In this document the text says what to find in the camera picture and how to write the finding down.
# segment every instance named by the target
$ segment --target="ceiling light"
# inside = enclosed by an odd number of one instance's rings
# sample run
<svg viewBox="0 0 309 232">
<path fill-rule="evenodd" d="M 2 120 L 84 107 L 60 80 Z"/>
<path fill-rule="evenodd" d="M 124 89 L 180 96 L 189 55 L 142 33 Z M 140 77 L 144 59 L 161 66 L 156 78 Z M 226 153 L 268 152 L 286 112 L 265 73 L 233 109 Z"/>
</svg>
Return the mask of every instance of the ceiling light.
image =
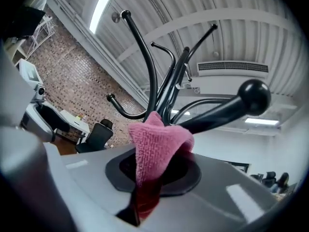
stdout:
<svg viewBox="0 0 309 232">
<path fill-rule="evenodd" d="M 178 112 L 179 110 L 174 110 L 174 109 L 172 110 L 172 114 L 176 114 Z M 190 115 L 190 112 L 185 112 L 184 115 Z"/>
<path fill-rule="evenodd" d="M 100 21 L 101 15 L 110 0 L 98 0 L 95 11 L 93 12 L 92 19 L 90 22 L 90 31 L 96 33 L 98 22 Z"/>
<path fill-rule="evenodd" d="M 261 118 L 247 118 L 245 120 L 246 123 L 251 124 L 261 124 L 261 125 L 277 125 L 279 123 L 279 120 L 273 120 L 273 119 L 261 119 Z"/>
</svg>

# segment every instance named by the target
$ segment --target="pink towel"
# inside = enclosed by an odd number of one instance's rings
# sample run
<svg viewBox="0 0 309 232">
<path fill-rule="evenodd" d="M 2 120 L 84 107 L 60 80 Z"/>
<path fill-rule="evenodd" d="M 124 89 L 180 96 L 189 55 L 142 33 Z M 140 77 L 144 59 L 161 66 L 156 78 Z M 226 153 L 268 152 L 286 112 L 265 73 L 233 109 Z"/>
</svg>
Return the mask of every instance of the pink towel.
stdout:
<svg viewBox="0 0 309 232">
<path fill-rule="evenodd" d="M 177 150 L 191 151 L 192 134 L 181 126 L 164 127 L 161 116 L 151 112 L 144 123 L 129 125 L 136 146 L 136 204 L 138 215 L 145 219 L 159 202 L 160 177 Z"/>
</svg>

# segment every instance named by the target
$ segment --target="curved ceiling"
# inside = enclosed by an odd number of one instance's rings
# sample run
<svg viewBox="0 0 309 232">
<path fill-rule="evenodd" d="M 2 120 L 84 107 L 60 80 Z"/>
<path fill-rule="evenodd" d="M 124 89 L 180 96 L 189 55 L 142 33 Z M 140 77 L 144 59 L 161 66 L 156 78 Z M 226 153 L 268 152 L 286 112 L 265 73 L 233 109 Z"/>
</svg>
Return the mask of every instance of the curved ceiling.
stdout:
<svg viewBox="0 0 309 232">
<path fill-rule="evenodd" d="M 98 0 L 66 1 L 89 26 Z M 125 9 L 132 12 L 150 48 L 159 83 L 168 71 L 170 59 L 151 48 L 150 42 L 155 41 L 179 56 L 183 48 L 192 47 L 212 23 L 218 24 L 218 29 L 190 60 L 193 77 L 198 77 L 199 62 L 262 63 L 269 69 L 264 81 L 271 92 L 284 97 L 292 97 L 308 77 L 307 41 L 281 0 L 112 0 L 101 17 L 96 37 L 144 90 L 149 78 L 141 52 L 125 22 L 120 20 L 115 24 L 111 20 L 113 12 Z"/>
</svg>

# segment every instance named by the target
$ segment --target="air conditioning unit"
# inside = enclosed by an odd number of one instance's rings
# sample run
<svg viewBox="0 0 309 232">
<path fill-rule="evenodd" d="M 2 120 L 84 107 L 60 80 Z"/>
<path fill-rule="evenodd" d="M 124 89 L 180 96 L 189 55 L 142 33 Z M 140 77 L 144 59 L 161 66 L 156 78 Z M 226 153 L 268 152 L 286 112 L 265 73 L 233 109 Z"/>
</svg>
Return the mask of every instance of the air conditioning unit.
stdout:
<svg viewBox="0 0 309 232">
<path fill-rule="evenodd" d="M 268 66 L 248 61 L 211 61 L 197 63 L 199 76 L 234 75 L 266 78 Z"/>
</svg>

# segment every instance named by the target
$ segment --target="red brick wall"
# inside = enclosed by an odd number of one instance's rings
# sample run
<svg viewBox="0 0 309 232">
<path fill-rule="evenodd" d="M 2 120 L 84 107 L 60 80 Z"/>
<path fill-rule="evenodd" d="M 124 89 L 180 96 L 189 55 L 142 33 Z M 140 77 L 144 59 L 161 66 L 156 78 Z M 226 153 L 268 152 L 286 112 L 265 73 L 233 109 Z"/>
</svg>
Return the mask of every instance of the red brick wall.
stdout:
<svg viewBox="0 0 309 232">
<path fill-rule="evenodd" d="M 107 118 L 113 122 L 113 137 L 108 144 L 115 146 L 129 142 L 127 126 L 134 122 L 122 117 L 106 100 L 114 93 L 128 113 L 140 113 L 143 108 L 76 42 L 55 14 L 55 34 L 45 41 L 28 59 L 33 63 L 46 87 L 46 98 L 58 110 L 65 109 L 74 116 L 86 115 L 90 131 L 96 122 Z M 78 131 L 64 135 L 76 141 Z"/>
</svg>

